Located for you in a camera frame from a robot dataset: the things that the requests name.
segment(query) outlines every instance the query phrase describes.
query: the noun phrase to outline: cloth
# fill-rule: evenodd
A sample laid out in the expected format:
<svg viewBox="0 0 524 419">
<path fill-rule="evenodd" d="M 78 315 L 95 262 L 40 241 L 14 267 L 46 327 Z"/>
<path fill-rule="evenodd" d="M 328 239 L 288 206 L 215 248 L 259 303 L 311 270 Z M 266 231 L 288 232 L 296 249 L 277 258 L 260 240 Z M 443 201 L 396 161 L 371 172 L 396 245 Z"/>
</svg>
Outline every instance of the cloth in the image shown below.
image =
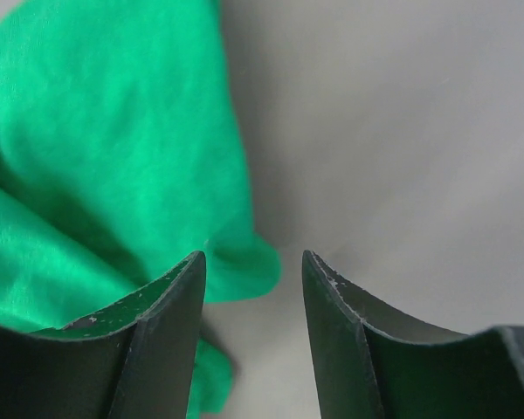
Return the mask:
<svg viewBox="0 0 524 419">
<path fill-rule="evenodd" d="M 0 323 L 61 327 L 207 257 L 206 302 L 279 278 L 213 0 L 30 0 L 0 24 Z M 190 417 L 231 366 L 200 344 Z"/>
</svg>

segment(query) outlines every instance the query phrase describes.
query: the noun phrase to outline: gray background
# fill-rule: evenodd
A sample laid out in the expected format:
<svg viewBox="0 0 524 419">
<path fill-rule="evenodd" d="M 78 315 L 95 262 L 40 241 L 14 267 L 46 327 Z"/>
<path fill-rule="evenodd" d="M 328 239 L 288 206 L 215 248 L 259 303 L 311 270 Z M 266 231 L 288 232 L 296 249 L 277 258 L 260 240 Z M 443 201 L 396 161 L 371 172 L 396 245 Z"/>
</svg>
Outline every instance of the gray background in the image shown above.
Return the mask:
<svg viewBox="0 0 524 419">
<path fill-rule="evenodd" d="M 320 417 L 305 248 L 440 326 L 524 323 L 524 0 L 223 7 L 258 228 L 285 274 L 205 308 L 239 365 L 220 417 Z"/>
</svg>

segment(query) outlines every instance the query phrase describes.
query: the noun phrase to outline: green cloth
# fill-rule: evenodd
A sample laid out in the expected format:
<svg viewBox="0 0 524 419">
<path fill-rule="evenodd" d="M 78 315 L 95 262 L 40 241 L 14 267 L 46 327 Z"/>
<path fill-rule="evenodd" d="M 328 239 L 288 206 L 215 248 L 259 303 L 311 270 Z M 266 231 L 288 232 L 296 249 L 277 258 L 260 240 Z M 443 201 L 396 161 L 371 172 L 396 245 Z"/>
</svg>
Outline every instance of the green cloth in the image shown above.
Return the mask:
<svg viewBox="0 0 524 419">
<path fill-rule="evenodd" d="M 269 292 L 215 0 L 30 0 L 0 24 L 0 323 L 61 327 L 206 253 L 206 302 Z M 201 343 L 190 417 L 231 366 Z"/>
</svg>

